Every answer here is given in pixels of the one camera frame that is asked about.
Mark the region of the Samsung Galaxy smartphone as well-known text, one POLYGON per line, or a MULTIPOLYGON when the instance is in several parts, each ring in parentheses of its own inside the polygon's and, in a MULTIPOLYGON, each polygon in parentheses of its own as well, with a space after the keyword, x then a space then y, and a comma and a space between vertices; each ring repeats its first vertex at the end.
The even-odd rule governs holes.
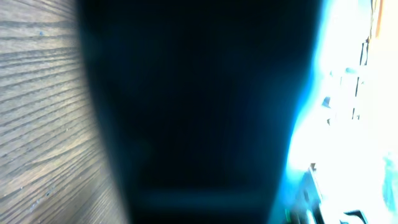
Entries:
POLYGON ((266 223, 312 87, 322 1, 77 1, 133 223, 266 223))

